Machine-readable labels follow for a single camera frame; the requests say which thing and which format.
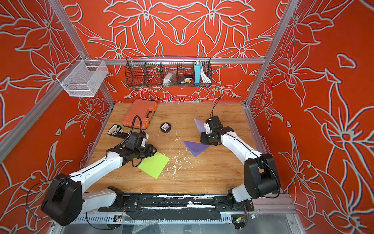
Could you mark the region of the light lavender square paper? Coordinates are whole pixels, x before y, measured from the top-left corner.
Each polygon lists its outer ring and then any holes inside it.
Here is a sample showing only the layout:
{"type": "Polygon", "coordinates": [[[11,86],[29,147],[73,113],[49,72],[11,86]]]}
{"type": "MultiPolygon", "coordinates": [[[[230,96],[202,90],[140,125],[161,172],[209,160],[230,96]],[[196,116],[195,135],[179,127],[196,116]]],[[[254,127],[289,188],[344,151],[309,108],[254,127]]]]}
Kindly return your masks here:
{"type": "Polygon", "coordinates": [[[197,128],[198,128],[198,131],[199,131],[200,133],[206,132],[206,129],[205,129],[205,122],[204,122],[204,121],[201,121],[201,120],[199,120],[199,119],[197,119],[197,118],[194,118],[194,121],[195,121],[195,124],[196,124],[196,126],[197,126],[197,128]]]}

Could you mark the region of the dark purple square paper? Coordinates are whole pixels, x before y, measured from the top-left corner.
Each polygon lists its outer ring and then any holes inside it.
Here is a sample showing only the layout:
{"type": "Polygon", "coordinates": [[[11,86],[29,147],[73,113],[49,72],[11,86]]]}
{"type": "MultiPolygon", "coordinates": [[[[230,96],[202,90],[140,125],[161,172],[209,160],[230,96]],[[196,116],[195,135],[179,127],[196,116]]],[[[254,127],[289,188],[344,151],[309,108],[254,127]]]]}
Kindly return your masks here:
{"type": "Polygon", "coordinates": [[[210,145],[204,145],[201,143],[190,142],[190,141],[183,141],[184,145],[188,148],[190,153],[195,157],[199,156],[203,153],[206,149],[210,147],[210,145]]]}

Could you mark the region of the lime green square paper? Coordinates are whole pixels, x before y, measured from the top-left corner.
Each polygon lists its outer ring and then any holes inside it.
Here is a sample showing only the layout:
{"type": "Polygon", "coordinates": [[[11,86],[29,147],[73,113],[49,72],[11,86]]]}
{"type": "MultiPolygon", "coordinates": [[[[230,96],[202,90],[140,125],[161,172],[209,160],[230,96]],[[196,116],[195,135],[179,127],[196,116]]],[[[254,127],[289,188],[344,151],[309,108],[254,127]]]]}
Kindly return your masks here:
{"type": "Polygon", "coordinates": [[[157,152],[154,156],[144,159],[138,168],[154,179],[158,179],[168,162],[168,157],[157,152]]]}

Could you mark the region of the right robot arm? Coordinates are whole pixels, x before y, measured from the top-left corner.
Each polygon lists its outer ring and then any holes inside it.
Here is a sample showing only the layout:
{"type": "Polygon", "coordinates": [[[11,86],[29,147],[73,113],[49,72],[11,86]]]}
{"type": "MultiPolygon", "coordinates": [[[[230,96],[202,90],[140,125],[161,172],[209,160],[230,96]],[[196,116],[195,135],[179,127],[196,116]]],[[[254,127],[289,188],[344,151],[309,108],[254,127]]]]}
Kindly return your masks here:
{"type": "Polygon", "coordinates": [[[243,164],[243,184],[231,189],[230,195],[236,203],[260,197],[269,198],[276,192],[280,195],[280,179],[275,160],[271,154],[262,154],[245,143],[233,132],[201,133],[201,143],[204,145],[223,145],[228,148],[243,164]]]}

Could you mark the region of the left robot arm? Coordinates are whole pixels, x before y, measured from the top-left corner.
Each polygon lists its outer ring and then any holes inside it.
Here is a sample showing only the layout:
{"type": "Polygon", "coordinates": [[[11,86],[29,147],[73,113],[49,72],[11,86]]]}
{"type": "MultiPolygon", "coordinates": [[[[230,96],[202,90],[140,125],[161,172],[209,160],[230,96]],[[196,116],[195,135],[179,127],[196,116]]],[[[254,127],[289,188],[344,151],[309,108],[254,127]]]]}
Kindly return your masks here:
{"type": "Polygon", "coordinates": [[[41,211],[60,226],[67,226],[88,211],[124,208],[124,194],[120,189],[111,186],[98,192],[87,192],[87,189],[127,163],[153,157],[156,153],[157,149],[151,144],[132,150],[111,149],[104,158],[87,168],[69,175],[57,175],[45,194],[41,211]]]}

